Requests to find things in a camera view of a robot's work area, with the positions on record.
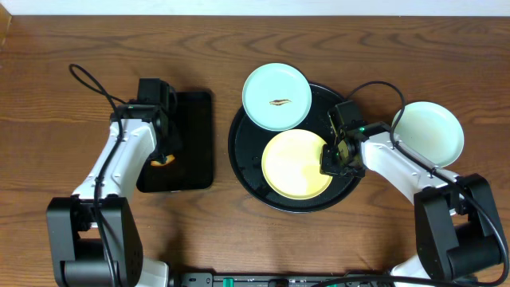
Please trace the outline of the yellow green scrub sponge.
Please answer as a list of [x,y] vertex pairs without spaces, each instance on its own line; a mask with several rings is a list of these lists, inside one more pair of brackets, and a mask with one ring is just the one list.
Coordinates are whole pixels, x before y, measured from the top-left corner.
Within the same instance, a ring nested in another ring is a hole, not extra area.
[[164,167],[170,163],[172,163],[175,160],[175,157],[173,155],[166,155],[160,159],[155,159],[151,161],[151,165],[153,167]]

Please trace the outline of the yellow plate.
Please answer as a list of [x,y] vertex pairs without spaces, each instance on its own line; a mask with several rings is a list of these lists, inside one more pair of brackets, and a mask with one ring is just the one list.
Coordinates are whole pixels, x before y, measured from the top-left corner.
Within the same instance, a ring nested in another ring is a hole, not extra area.
[[261,169],[267,184],[287,199],[312,199],[323,193],[332,177],[320,172],[326,142],[317,134],[292,129],[274,136],[265,146]]

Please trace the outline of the pale green plate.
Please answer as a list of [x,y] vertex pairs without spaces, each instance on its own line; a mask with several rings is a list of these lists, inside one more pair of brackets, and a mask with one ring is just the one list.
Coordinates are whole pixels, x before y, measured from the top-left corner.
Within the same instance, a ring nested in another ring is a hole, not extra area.
[[455,115],[427,101],[408,104],[395,133],[405,145],[439,167],[454,163],[465,144],[463,128]]

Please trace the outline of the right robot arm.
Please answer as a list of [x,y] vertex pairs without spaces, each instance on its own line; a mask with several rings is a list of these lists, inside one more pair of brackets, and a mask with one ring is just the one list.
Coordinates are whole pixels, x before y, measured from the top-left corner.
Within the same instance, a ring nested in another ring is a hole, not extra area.
[[389,125],[364,121],[351,100],[330,108],[328,118],[336,140],[323,147],[321,173],[359,179],[373,171],[414,206],[417,254],[394,275],[452,282],[501,264],[508,276],[508,245],[485,178],[434,165]]

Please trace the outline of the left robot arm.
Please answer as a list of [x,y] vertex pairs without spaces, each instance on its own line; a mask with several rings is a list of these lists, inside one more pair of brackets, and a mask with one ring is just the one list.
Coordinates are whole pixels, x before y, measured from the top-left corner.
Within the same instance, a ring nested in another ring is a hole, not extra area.
[[111,115],[94,167],[69,197],[46,210],[53,274],[59,286],[168,286],[170,267],[146,258],[130,201],[143,167],[165,165],[180,144],[170,116],[177,93],[157,78],[139,81],[136,99]]

